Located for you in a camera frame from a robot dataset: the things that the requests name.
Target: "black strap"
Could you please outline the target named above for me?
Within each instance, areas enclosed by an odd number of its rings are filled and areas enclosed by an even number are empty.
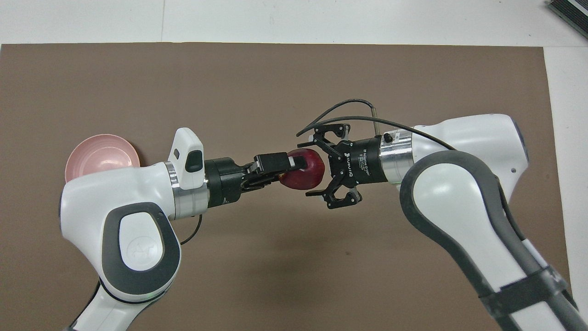
[[[566,281],[551,266],[526,278],[501,287],[500,292],[481,297],[480,300],[492,317],[512,314],[521,309],[561,293],[567,288]]]

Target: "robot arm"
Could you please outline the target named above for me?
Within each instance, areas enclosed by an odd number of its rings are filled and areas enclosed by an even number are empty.
[[[338,208],[362,200],[359,184],[401,184],[407,219],[450,253],[503,330],[588,330],[566,282],[510,215],[507,201],[528,165],[510,117],[477,115],[414,128],[459,151],[404,129],[350,141],[348,124],[313,128],[310,142],[299,146],[317,145],[329,154],[332,181],[307,196]],[[343,139],[331,143],[328,131]],[[349,192],[337,199],[341,186]]]
[[[241,193],[306,166],[304,157],[286,153],[256,155],[243,166],[230,158],[204,160],[198,137],[180,128],[166,162],[68,182],[59,209],[62,234],[100,279],[69,330],[126,330],[166,293],[178,273],[181,248],[171,220],[236,202]]]

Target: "brown mat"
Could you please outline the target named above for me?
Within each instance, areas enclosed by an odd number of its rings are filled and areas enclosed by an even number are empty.
[[[149,165],[186,126],[206,158],[245,164],[294,149],[306,140],[297,130],[347,98],[410,125],[511,115],[531,159],[513,212],[569,279],[541,48],[3,45],[0,84],[1,329],[60,330],[93,291],[96,274],[57,217],[77,143],[117,134]],[[373,135],[352,125],[354,140]],[[339,210],[280,184],[210,209],[170,292],[131,330],[498,330],[449,255],[406,221],[397,190],[359,190],[364,201]],[[176,221],[178,236],[195,223]]]

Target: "robot logo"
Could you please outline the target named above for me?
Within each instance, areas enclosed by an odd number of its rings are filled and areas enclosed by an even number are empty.
[[[353,177],[353,172],[351,171],[351,154],[343,153],[347,158],[347,170],[349,170],[349,177]]]
[[[126,256],[130,262],[127,263],[130,268],[147,270],[157,264],[161,252],[153,238],[143,236],[137,237],[129,243]]]

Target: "black cable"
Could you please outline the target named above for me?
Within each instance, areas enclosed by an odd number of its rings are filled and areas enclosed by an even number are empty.
[[[527,237],[525,237],[523,232],[520,230],[519,225],[516,224],[515,217],[510,212],[509,203],[506,201],[506,195],[504,190],[502,190],[502,185],[500,185],[500,182],[498,183],[498,192],[500,193],[500,203],[502,203],[502,209],[505,211],[506,219],[509,221],[510,226],[513,228],[517,237],[519,237],[520,241],[527,239]]]
[[[330,107],[329,109],[325,110],[325,112],[323,112],[321,115],[319,115],[317,118],[315,118],[315,120],[312,121],[312,122],[310,122],[310,124],[308,124],[307,126],[312,125],[312,124],[318,122],[321,118],[327,116],[327,114],[329,114],[333,110],[341,107],[342,105],[349,104],[351,102],[359,102],[359,103],[362,103],[362,104],[367,105],[370,108],[370,110],[372,111],[372,117],[373,118],[377,118],[377,115],[376,115],[376,107],[374,107],[373,104],[371,102],[369,102],[368,100],[364,100],[364,99],[347,99],[347,100],[341,101],[340,103],[338,103],[338,104]],[[379,134],[379,132],[378,132],[379,130],[376,127],[376,123],[374,123],[374,130],[376,132],[376,135]]]
[[[94,290],[94,294],[92,294],[92,296],[90,297],[90,300],[88,300],[88,303],[82,309],[82,311],[79,312],[79,314],[76,316],[76,318],[73,319],[73,322],[69,325],[69,327],[71,327],[71,328],[74,327],[74,323],[79,319],[80,316],[82,316],[83,311],[86,310],[86,308],[88,308],[88,306],[90,305],[90,302],[92,302],[92,300],[94,300],[94,297],[98,293],[98,289],[100,289],[100,280],[98,280],[98,284],[96,284],[96,289]]]
[[[427,133],[424,133],[422,131],[419,131],[419,130],[417,130],[415,128],[411,128],[411,127],[408,127],[406,125],[403,125],[403,124],[400,124],[400,123],[396,123],[396,122],[392,122],[392,121],[386,121],[386,120],[383,120],[381,118],[367,117],[367,116],[342,116],[342,117],[330,118],[328,120],[324,120],[324,121],[321,121],[321,122],[316,122],[316,123],[307,125],[304,129],[298,131],[298,133],[296,133],[296,136],[297,137],[300,137],[301,134],[303,134],[303,133],[305,133],[305,132],[307,132],[309,130],[312,130],[312,129],[316,128],[316,127],[320,127],[321,125],[325,125],[325,124],[329,124],[329,123],[333,123],[333,122],[338,122],[338,121],[349,121],[349,120],[371,121],[371,122],[378,122],[378,123],[382,123],[382,124],[387,124],[387,125],[390,125],[392,127],[401,128],[401,129],[404,129],[404,130],[406,130],[408,132],[412,132],[414,134],[418,134],[418,135],[420,135],[420,136],[422,136],[424,138],[427,138],[429,140],[432,140],[432,141],[438,143],[439,145],[447,148],[448,150],[455,150],[455,148],[453,148],[451,145],[449,145],[448,143],[444,142],[443,140],[440,140],[438,138],[435,138],[434,136],[432,136],[430,134],[427,134]]]
[[[198,225],[196,226],[196,229],[194,229],[194,232],[192,232],[192,234],[186,240],[180,242],[180,245],[183,245],[183,244],[189,242],[190,239],[194,238],[194,236],[196,235],[196,232],[198,232],[198,230],[200,229],[200,224],[202,224],[202,214],[200,214],[200,216],[198,217]]]
[[[572,306],[574,306],[574,308],[576,308],[576,310],[578,310],[578,304],[576,303],[576,301],[574,300],[574,298],[572,297],[572,295],[570,294],[570,292],[565,289],[562,291],[563,297],[567,299],[567,301],[570,302],[570,304]]]

